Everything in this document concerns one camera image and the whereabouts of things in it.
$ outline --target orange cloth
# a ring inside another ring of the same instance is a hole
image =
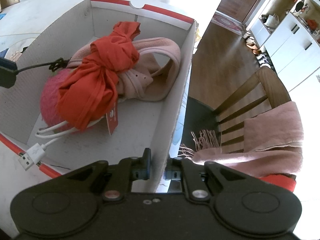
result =
[[[287,176],[281,174],[271,174],[266,177],[259,178],[265,182],[269,182],[271,184],[277,185],[279,187],[283,187],[291,192],[294,191],[297,182],[294,179],[288,178]]]
[[[140,34],[140,23],[119,22],[109,36],[90,45],[91,54],[59,87],[57,111],[79,130],[109,112],[118,93],[118,73],[139,60],[132,40]]]

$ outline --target pink fuzzy ball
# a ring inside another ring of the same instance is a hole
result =
[[[70,72],[71,69],[60,70],[55,76],[48,78],[42,90],[40,97],[40,111],[43,120],[49,127],[65,121],[58,114],[56,106],[58,103],[58,89],[70,75]],[[72,126],[67,124],[58,130],[64,131],[70,128],[72,128]]]

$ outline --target usb connector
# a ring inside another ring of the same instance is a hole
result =
[[[38,163],[45,156],[45,146],[36,143],[19,158],[22,167],[28,170],[33,164]]]

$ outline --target cabinet handle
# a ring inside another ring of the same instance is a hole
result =
[[[309,47],[312,45],[312,42],[310,42],[310,44],[308,45],[308,47],[306,47],[304,50],[309,49]]]
[[[297,27],[297,25],[295,25],[295,26],[291,29],[291,31],[293,32],[293,30],[294,30],[296,27]]]
[[[298,29],[296,29],[293,34],[296,34],[296,32],[297,32],[299,29],[300,29],[300,27],[298,27]]]

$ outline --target red rug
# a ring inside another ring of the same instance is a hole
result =
[[[215,23],[221,27],[224,27],[240,36],[243,36],[245,33],[245,28],[241,22],[222,14],[218,11],[215,12],[211,20],[212,23]]]

